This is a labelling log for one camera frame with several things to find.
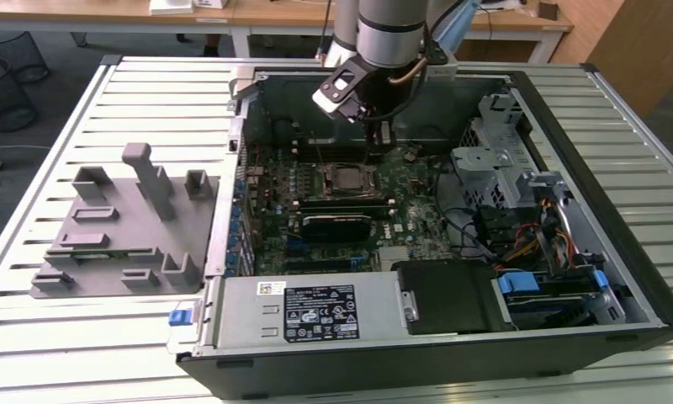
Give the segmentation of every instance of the red wire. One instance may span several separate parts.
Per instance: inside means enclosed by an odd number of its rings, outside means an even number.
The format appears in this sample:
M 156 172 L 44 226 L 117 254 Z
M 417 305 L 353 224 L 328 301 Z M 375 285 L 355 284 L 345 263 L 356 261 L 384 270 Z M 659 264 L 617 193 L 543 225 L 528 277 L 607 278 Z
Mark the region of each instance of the red wire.
M 539 223 L 527 223 L 525 225 L 521 225 L 519 231 L 516 232 L 516 243 L 513 244 L 513 248 L 519 247 L 519 239 L 521 238 L 521 232 L 533 226 L 539 226 Z

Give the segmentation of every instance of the metal bracket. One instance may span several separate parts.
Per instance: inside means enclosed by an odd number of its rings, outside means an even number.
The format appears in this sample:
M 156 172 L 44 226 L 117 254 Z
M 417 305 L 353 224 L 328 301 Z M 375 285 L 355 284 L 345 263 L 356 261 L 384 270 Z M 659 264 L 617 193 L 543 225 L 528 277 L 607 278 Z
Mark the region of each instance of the metal bracket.
M 507 151 L 485 147 L 459 147 L 451 151 L 457 167 L 468 171 L 491 171 L 496 167 L 512 167 Z
M 260 79 L 255 76 L 255 72 L 255 66 L 237 66 L 232 69 L 233 78 L 229 80 L 229 95 L 232 96 L 232 100 L 241 100 L 257 92 L 257 82 Z

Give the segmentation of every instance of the robotic arm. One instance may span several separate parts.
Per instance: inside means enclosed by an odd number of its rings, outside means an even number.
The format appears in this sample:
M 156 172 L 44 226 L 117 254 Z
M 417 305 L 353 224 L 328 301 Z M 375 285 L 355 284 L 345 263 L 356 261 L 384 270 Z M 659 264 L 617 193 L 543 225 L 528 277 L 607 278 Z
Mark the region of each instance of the robotic arm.
M 444 49 L 457 48 L 480 4 L 481 0 L 456 0 L 436 21 Z M 428 64 L 436 59 L 445 62 L 425 21 L 429 2 L 341 0 L 339 7 L 335 44 L 343 50 L 328 63 L 339 63 L 353 49 L 357 53 L 335 70 L 312 99 L 332 118 L 341 115 L 351 122 L 376 123 L 392 119 L 413 101 Z M 356 48 L 349 43 L 355 37 Z

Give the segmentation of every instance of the mesh wastebasket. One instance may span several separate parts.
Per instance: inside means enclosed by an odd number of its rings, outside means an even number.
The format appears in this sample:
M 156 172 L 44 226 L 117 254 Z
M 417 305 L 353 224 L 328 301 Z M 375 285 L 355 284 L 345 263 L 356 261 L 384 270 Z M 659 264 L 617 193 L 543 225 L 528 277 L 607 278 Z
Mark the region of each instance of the mesh wastebasket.
M 0 59 L 0 132 L 23 129 L 36 118 L 37 110 L 11 75 L 11 63 Z
M 19 82 L 39 82 L 49 74 L 29 32 L 0 31 L 0 59 L 11 63 Z

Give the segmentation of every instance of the warning label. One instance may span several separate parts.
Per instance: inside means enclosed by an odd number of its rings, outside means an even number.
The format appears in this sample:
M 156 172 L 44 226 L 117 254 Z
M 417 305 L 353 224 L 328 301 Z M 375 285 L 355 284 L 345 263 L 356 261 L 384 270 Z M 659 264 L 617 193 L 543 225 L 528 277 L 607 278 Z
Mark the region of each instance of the warning label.
M 284 339 L 311 343 L 359 338 L 355 285 L 284 290 Z

